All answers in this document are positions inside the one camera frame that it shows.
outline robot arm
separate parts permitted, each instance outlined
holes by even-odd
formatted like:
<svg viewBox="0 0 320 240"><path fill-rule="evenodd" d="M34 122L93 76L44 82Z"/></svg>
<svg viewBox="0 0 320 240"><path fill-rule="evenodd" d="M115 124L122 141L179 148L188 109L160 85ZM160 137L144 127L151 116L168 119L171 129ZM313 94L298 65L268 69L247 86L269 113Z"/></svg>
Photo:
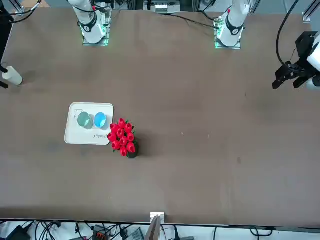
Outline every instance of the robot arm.
<svg viewBox="0 0 320 240"><path fill-rule="evenodd" d="M232 0L231 8L220 17L223 20L223 26L217 39L222 45L234 47L238 43L249 10L248 0Z"/></svg>
<svg viewBox="0 0 320 240"><path fill-rule="evenodd" d="M68 0L79 20L82 35L90 44L97 44L106 37L107 28L106 15L99 10L93 10L90 0Z"/></svg>
<svg viewBox="0 0 320 240"><path fill-rule="evenodd" d="M276 72L273 89L278 89L285 81L293 82L295 89L306 83L307 88L320 90L320 35L316 31L305 31L295 41L299 60L287 61Z"/></svg>

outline red tulip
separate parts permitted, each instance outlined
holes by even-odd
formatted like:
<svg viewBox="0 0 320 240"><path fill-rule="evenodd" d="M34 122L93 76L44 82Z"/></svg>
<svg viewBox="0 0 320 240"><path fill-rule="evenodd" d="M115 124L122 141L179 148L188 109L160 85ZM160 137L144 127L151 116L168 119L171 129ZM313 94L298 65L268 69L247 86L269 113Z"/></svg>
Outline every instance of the red tulip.
<svg viewBox="0 0 320 240"><path fill-rule="evenodd" d="M136 147L133 142L129 142L128 145L126 146L126 149L128 150L129 153L134 153L136 151Z"/></svg>
<svg viewBox="0 0 320 240"><path fill-rule="evenodd" d="M126 149L126 147L125 146L122 146L122 147L120 147L120 154L121 154L121 156L127 156L127 149Z"/></svg>
<svg viewBox="0 0 320 240"><path fill-rule="evenodd" d="M131 123L127 123L125 126L124 126L124 131L128 134L128 133L131 133L132 131L132 124Z"/></svg>
<svg viewBox="0 0 320 240"><path fill-rule="evenodd" d="M123 136L125 136L125 131L123 129L118 129L116 135L118 138L122 138Z"/></svg>
<svg viewBox="0 0 320 240"><path fill-rule="evenodd" d="M119 150L120 149L120 142L118 140L113 141L111 147L114 150Z"/></svg>
<svg viewBox="0 0 320 240"><path fill-rule="evenodd" d="M107 137L110 142L117 140L117 135L114 132L110 132Z"/></svg>
<svg viewBox="0 0 320 240"><path fill-rule="evenodd" d="M113 133L117 133L117 131L118 131L118 129L119 129L119 126L118 126L118 124L115 124L115 123L111 123L110 124L110 129L111 129L111 132L113 132Z"/></svg>
<svg viewBox="0 0 320 240"><path fill-rule="evenodd" d="M130 132L126 135L126 138L129 142L132 142L133 140L135 140L135 135L132 132Z"/></svg>
<svg viewBox="0 0 320 240"><path fill-rule="evenodd" d="M120 139L120 145L121 146L126 146L127 145L127 138L125 136L123 136L121 139Z"/></svg>
<svg viewBox="0 0 320 240"><path fill-rule="evenodd" d="M124 129L126 126L126 121L123 118L119 118L118 125L119 128Z"/></svg>

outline black vase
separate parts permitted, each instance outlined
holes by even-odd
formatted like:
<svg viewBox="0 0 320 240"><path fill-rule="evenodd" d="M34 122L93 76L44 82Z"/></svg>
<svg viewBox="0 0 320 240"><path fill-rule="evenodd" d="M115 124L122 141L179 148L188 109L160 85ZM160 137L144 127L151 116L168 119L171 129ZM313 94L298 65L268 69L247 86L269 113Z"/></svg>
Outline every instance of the black vase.
<svg viewBox="0 0 320 240"><path fill-rule="evenodd" d="M135 152L131 153L131 152L128 152L126 154L126 156L128 157L128 159L134 159L136 156L138 156L138 153L139 153L139 145L136 141L133 142L134 144L134 147L135 147Z"/></svg>

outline blue cup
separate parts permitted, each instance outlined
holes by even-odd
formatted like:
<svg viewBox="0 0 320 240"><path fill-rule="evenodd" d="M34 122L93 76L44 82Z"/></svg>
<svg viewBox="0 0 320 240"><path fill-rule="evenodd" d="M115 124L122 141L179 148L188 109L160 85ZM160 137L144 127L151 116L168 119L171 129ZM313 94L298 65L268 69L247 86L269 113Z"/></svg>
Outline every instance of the blue cup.
<svg viewBox="0 0 320 240"><path fill-rule="evenodd" d="M98 112L94 116L94 125L97 128L103 128L105 125L107 125L107 116L103 112Z"/></svg>

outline brown table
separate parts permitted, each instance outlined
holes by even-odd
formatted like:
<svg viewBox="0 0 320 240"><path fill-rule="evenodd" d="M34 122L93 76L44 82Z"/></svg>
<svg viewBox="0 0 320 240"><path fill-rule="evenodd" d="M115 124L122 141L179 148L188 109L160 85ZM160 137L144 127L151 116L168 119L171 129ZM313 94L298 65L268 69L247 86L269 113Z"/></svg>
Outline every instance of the brown table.
<svg viewBox="0 0 320 240"><path fill-rule="evenodd" d="M215 50L210 28L121 11L110 45L85 47L72 9L35 11L4 57L24 84L0 89L0 216L320 224L320 93L271 85L283 18L249 16L242 50ZM290 17L285 61L306 30ZM72 102L112 103L135 124L140 156L66 144Z"/></svg>

